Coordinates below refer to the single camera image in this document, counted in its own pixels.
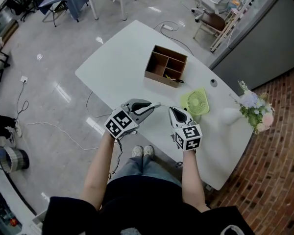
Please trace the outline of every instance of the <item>jeans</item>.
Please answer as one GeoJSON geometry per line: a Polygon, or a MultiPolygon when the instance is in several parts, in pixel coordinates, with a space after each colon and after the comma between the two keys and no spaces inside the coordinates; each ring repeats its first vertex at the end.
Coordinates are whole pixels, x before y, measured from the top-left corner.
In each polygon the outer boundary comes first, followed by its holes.
{"type": "Polygon", "coordinates": [[[113,180],[132,175],[163,179],[181,186],[181,183],[176,178],[152,160],[152,157],[149,155],[146,155],[143,158],[129,158],[122,169],[115,175],[113,180]]]}

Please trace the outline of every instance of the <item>small desk fan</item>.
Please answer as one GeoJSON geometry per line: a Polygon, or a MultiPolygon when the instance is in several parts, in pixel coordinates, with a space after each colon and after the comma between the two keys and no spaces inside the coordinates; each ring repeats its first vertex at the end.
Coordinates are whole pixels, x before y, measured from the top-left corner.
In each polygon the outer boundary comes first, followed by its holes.
{"type": "Polygon", "coordinates": [[[205,89],[199,88],[182,95],[181,106],[184,110],[189,112],[192,117],[196,117],[209,112],[209,105],[205,89]]]}

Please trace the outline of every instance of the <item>wooden organizer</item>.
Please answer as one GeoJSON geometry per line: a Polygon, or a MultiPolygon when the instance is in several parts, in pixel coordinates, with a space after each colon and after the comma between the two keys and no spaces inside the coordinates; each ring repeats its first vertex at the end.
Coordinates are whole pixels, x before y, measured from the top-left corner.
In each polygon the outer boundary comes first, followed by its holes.
{"type": "Polygon", "coordinates": [[[179,83],[168,79],[166,75],[172,79],[181,79],[186,60],[187,56],[181,53],[155,45],[145,70],[145,77],[176,88],[179,83]]]}

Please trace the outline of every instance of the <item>refrigerator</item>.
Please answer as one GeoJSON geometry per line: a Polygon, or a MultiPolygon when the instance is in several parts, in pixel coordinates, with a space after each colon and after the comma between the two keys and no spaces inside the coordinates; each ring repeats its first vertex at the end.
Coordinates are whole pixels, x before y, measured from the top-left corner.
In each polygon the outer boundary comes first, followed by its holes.
{"type": "Polygon", "coordinates": [[[294,67],[294,1],[255,0],[214,52],[209,68],[236,94],[294,67]]]}

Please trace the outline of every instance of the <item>cushion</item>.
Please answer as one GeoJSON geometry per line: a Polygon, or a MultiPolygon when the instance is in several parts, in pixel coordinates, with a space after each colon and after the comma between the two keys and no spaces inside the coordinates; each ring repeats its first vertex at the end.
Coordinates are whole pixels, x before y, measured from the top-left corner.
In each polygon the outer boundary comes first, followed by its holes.
{"type": "Polygon", "coordinates": [[[204,12],[201,20],[203,21],[203,23],[208,24],[209,26],[211,26],[219,31],[223,31],[223,29],[225,27],[224,19],[214,13],[207,14],[206,12],[204,12]]]}

